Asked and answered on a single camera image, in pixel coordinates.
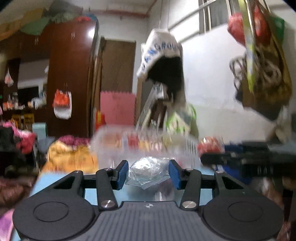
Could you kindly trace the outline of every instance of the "red bag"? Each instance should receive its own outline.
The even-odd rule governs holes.
[[[256,6],[254,10],[254,20],[256,43],[268,46],[271,39],[271,31],[258,6]],[[229,18],[227,30],[237,42],[246,46],[241,13],[235,13]]]
[[[223,141],[216,137],[204,137],[197,145],[198,155],[201,157],[204,153],[223,153]]]
[[[54,102],[52,107],[70,107],[70,97],[68,92],[62,92],[61,90],[56,91],[54,94]]]

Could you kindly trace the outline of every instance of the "green bag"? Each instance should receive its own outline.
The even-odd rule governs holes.
[[[280,17],[271,16],[271,20],[274,22],[276,29],[275,35],[278,38],[280,44],[283,44],[284,32],[285,32],[285,20]]]

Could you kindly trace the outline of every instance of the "wooden door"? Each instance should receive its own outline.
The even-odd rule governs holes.
[[[132,92],[136,43],[106,39],[101,91]]]

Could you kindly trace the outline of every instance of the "pile of clothes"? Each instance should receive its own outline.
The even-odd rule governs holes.
[[[14,169],[28,165],[26,155],[31,154],[36,134],[30,131],[21,131],[12,123],[0,125],[0,175],[4,176],[5,169],[13,166]]]

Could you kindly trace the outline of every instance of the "orange plastic bag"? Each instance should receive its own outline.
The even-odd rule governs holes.
[[[254,10],[254,20],[257,44],[260,43],[264,46],[268,46],[271,39],[271,31],[264,18],[264,15],[262,14],[258,6],[256,6]],[[235,13],[229,18],[227,30],[237,42],[246,46],[241,13]]]
[[[52,107],[70,107],[70,97],[68,92],[63,92],[61,90],[56,91],[54,94],[54,102]]]

